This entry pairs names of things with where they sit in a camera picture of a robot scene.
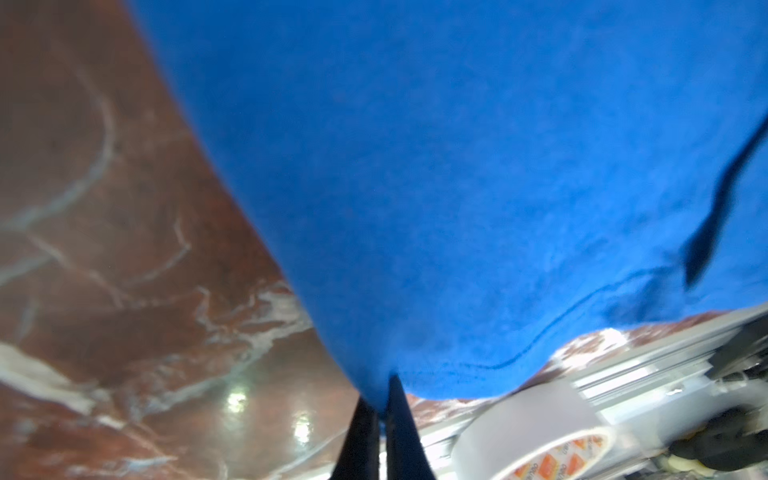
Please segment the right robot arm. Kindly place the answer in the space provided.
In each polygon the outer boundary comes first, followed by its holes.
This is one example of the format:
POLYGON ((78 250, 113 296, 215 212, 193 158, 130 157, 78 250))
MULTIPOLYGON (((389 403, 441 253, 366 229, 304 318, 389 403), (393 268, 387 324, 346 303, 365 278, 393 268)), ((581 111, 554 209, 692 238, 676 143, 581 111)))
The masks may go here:
POLYGON ((767 431, 748 433, 752 412, 734 407, 710 419, 690 438, 674 441, 670 456, 697 461, 717 472, 733 472, 767 460, 767 431))

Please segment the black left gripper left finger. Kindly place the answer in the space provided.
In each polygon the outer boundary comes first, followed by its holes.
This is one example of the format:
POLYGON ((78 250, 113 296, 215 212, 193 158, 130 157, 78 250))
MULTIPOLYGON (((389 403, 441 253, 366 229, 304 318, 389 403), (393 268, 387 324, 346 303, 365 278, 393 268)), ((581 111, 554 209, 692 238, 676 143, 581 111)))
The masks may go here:
POLYGON ((360 397, 330 480, 378 480, 380 420, 360 397))

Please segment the blue printed t shirt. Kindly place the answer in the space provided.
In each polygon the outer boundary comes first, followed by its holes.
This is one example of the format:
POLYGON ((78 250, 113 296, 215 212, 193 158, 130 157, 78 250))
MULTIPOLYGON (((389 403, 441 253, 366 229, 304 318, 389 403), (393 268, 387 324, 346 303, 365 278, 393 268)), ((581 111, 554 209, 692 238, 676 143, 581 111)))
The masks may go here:
POLYGON ((763 1, 132 1, 374 407, 767 299, 763 1))

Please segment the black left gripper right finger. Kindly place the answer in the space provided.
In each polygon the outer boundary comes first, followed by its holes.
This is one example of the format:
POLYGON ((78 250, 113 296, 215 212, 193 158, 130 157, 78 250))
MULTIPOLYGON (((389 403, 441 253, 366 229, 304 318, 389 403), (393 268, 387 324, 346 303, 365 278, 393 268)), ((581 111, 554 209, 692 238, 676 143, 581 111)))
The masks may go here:
POLYGON ((386 410, 387 478, 389 480, 435 480, 402 383, 397 375, 389 380, 386 410))

